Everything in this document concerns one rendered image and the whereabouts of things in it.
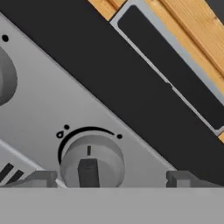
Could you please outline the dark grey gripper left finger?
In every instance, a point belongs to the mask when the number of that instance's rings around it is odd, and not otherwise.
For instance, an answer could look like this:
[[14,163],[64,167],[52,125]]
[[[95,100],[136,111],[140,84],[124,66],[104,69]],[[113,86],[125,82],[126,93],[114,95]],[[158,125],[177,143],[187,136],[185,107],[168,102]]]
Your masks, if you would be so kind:
[[26,178],[4,185],[4,188],[22,187],[22,188],[55,188],[57,172],[56,171],[34,171]]

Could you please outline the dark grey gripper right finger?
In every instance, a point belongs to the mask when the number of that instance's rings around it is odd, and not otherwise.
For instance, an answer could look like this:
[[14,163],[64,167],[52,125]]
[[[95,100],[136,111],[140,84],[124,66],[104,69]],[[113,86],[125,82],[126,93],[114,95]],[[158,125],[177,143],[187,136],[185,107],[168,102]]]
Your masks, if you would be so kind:
[[189,171],[168,171],[166,173],[167,187],[191,187],[191,188],[220,188],[212,182],[197,178]]

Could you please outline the grey stove knob with mark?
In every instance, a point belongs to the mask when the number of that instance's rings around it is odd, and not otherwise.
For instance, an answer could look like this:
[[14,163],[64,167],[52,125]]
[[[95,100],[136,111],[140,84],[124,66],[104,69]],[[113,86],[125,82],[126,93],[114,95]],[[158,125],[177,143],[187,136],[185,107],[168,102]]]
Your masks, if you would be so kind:
[[75,140],[60,164],[60,176],[67,187],[119,187],[124,174],[120,147],[100,135]]

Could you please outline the grey and black stove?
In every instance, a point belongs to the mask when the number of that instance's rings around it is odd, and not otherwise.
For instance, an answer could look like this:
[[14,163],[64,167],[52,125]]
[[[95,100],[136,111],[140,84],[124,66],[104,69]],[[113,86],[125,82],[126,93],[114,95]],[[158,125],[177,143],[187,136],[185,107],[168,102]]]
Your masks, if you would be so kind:
[[55,170],[63,186],[62,158],[88,135],[120,147],[119,187],[165,187],[168,171],[224,186],[220,135],[110,24],[121,6],[102,15],[89,0],[0,0],[0,46],[17,70],[0,139]]

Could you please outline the black panel with grey frame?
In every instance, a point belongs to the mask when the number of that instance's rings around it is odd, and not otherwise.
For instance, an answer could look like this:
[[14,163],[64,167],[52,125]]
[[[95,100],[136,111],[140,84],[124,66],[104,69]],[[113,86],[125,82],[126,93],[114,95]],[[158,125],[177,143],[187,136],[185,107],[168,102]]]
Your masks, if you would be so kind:
[[110,24],[215,135],[224,133],[224,94],[144,0],[127,0]]

